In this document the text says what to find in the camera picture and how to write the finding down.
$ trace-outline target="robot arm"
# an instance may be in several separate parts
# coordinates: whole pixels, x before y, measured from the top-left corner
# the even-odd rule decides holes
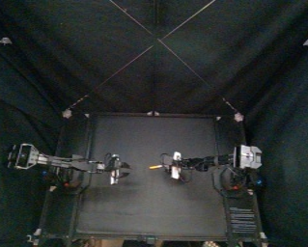
[[[71,158],[45,155],[31,144],[13,145],[8,161],[9,168],[23,170],[28,170],[36,165],[43,165],[61,169],[73,169],[91,174],[108,172],[111,184],[116,184],[119,178],[124,178],[131,170],[131,166],[120,161],[118,154],[114,154],[107,164],[103,164],[100,161],[89,161],[83,156],[75,154]]]

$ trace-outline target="black fabric enclosure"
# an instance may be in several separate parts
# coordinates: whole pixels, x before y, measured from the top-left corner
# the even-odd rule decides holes
[[[308,0],[5,0],[5,37],[0,246],[27,246],[45,191],[39,171],[7,168],[8,149],[55,154],[65,109],[240,112],[263,150],[264,232],[276,246],[308,246]]]

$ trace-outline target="small orange object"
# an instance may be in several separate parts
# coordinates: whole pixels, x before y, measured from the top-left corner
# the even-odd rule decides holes
[[[162,168],[163,167],[163,165],[158,165],[158,166],[151,166],[148,169],[150,170],[154,170],[154,169],[159,169],[159,168]]]

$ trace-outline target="support cable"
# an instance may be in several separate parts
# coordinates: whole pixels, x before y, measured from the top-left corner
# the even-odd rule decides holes
[[[112,0],[110,0],[110,2],[116,6],[116,8],[134,20],[134,22],[146,30],[146,32],[150,35],[154,35],[150,30],[144,27],[143,24],[140,24],[140,22],[128,14],[127,10],[124,10]]]
[[[192,69],[190,67],[190,65],[184,62],[184,60],[178,56],[178,54],[174,52],[174,50],[167,46],[167,44],[163,42],[163,40],[175,33],[175,31],[195,17],[199,15],[199,13],[202,13],[208,6],[212,5],[212,3],[216,0],[211,0],[211,2],[198,11],[195,12],[168,33],[166,36],[163,36],[160,39],[158,39],[158,42],[170,50],[170,52],[175,55],[176,59],[188,67],[188,69],[192,71],[192,73],[198,76],[198,78],[202,80],[202,82],[211,87],[211,84],[208,83],[208,81],[200,76],[200,74],[196,72],[195,69]],[[142,27],[142,29],[146,30],[146,32],[154,36],[154,34],[151,33],[151,31],[144,27],[144,25],[128,14],[127,10],[124,10],[116,3],[115,1],[110,0],[110,2],[114,4],[114,6],[130,17],[130,19]],[[97,86],[95,86],[95,88],[83,96],[80,97],[76,102],[73,104],[71,104],[67,108],[67,110],[72,109],[81,101],[85,100],[87,97],[91,96],[91,94],[97,90],[97,88],[100,86],[103,86],[107,81],[120,72],[123,71],[130,64],[134,63],[134,61],[142,57],[142,55],[154,47],[154,45],[151,45]],[[238,109],[232,106],[232,104],[230,103],[230,101],[226,99],[226,97],[222,94],[218,94],[223,100],[223,102],[228,105],[228,107],[234,110],[235,113],[240,114]]]
[[[190,65],[186,63],[186,61],[178,56],[178,54],[174,52],[174,50],[167,46],[167,44],[162,41],[162,40],[158,40],[159,43],[170,50],[170,52],[175,55],[176,59],[188,67],[188,69],[192,71],[192,73],[198,76],[198,78],[202,80],[202,82],[208,86],[211,87],[211,84],[208,83],[208,81],[200,76],[200,74],[195,71],[195,69],[192,69],[190,67]],[[234,110],[235,113],[239,113],[238,109],[232,106],[232,104],[228,102],[228,100],[226,99],[226,97],[216,93],[220,97],[222,97],[222,100],[224,101],[224,103],[230,106],[230,108]]]
[[[162,37],[162,41],[199,14],[204,11],[204,9],[215,2],[212,0],[198,12],[195,12],[168,33]]]
[[[96,90],[97,90],[97,88],[99,87],[101,87],[107,82],[108,82],[108,80],[110,79],[112,79],[143,55],[144,55],[144,53],[151,49],[154,47],[154,45],[151,45],[144,51],[142,51],[142,53],[134,58],[134,59],[131,59],[131,61],[124,65],[124,66],[122,66],[118,70],[116,70],[116,72],[101,82],[101,83],[99,83],[96,86],[95,86],[95,88],[84,95],[84,96],[81,96],[77,100],[76,100],[76,102],[73,103],[73,104],[71,104],[68,107],[67,107],[67,109],[69,110],[69,109],[72,109],[80,102],[83,102],[84,100],[85,100],[85,98],[87,97],[89,97],[91,96],[91,94],[92,93],[95,93],[96,92]]]

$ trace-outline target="metal bracket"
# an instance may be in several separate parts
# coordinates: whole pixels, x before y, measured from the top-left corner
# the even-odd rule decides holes
[[[158,241],[158,237],[154,236],[154,235],[140,235],[138,237],[138,241],[140,242],[146,242],[147,244],[156,244],[156,241]]]

